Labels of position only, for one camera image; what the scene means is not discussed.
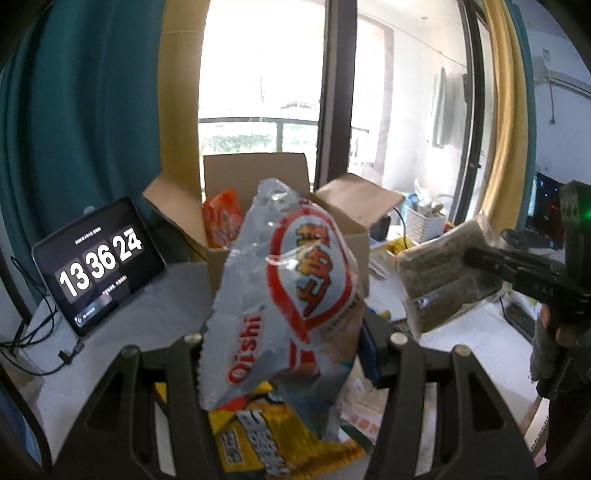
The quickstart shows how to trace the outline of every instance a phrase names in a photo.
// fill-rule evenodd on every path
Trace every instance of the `ceiling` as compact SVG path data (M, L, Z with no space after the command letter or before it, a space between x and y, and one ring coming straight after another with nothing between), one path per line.
M440 24L445 22L451 9L456 9L455 0L382 0L400 13L416 20ZM513 0L519 9L528 30L543 32L568 39L562 28L537 0Z
M550 13L536 0L513 0L521 10L527 30L534 30L568 40L568 36Z

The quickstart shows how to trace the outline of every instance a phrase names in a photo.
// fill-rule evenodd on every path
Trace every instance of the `teal curtain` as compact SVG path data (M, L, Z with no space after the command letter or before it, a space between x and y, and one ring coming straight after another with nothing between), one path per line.
M537 122L535 116L535 84L534 84L534 66L531 60L530 42L527 38L527 31L521 16L519 7L511 0L505 0L511 19L515 25L517 38L519 39L519 47L521 49L521 57L523 59L523 66L525 71L525 88L527 90L527 122L528 122L528 146L527 146L527 163L525 164L525 184L523 188L523 197L521 198L521 207L519 208L519 216L517 217L517 230L523 230L527 221L527 210L530 206L531 191L534 184L535 176L535 152L537 145Z
M0 206L15 256L160 172L164 0L56 0L0 80Z

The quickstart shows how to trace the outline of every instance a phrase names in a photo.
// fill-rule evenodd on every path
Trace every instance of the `oishi logo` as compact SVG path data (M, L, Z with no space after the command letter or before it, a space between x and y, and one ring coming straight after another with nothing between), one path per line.
M238 335L238 345L228 370L228 382L240 383L251 372L252 364L261 341L263 316L261 312L247 315L242 319L242 328Z

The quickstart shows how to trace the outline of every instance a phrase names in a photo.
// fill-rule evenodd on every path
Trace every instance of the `red and white packaging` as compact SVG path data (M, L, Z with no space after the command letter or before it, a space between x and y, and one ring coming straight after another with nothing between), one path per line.
M361 328L358 289L355 258L333 218L279 180L263 180L207 322L201 406L214 410L270 380L312 432L334 437L329 412Z

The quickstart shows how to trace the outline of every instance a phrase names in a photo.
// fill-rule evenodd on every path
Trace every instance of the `orange snack bag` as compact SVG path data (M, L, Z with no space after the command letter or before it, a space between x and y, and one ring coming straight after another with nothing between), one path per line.
M238 237L242 226L242 211L236 190L227 189L201 207L210 248L228 247Z

